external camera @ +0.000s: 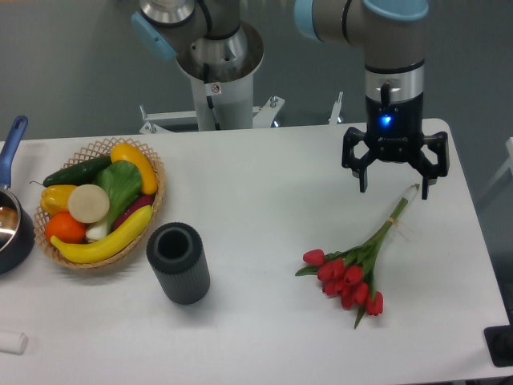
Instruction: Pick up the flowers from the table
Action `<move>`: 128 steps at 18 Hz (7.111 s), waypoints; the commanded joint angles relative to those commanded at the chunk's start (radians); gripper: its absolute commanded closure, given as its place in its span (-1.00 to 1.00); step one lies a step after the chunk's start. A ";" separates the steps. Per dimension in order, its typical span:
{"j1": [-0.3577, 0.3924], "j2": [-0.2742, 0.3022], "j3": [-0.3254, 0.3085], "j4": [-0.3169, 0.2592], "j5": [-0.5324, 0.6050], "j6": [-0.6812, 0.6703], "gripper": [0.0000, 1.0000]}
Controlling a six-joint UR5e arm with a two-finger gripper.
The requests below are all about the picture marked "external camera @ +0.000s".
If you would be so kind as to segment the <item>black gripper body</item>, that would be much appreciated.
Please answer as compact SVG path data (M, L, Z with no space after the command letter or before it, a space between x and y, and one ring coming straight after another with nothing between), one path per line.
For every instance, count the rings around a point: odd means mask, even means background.
M392 88L382 85L378 100L366 97L364 142L373 158L384 162L413 164L420 159L423 94L401 102L392 101Z

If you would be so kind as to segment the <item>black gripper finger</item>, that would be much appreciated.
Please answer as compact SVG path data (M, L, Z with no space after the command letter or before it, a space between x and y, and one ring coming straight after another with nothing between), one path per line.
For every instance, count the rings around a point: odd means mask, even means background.
M448 133L415 134L408 145L407 163L422 176L422 199L426 200L429 187L449 171Z
M356 157L354 149L363 142L368 151L360 158ZM350 169L359 180L359 190L364 193L368 187L367 168L378 158L378 146L371 141L366 132L355 127L349 127L343 136L341 166Z

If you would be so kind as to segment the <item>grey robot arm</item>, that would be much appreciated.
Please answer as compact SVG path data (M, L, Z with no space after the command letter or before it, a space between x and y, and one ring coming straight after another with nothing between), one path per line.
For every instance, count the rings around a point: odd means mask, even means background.
M341 164L367 186L375 161L407 163L422 191L449 170L447 134L422 130L425 1L297 1L307 38L364 51L366 129L347 130ZM131 24L149 51L190 79L202 131L252 128L253 76L264 47L237 1L142 1Z

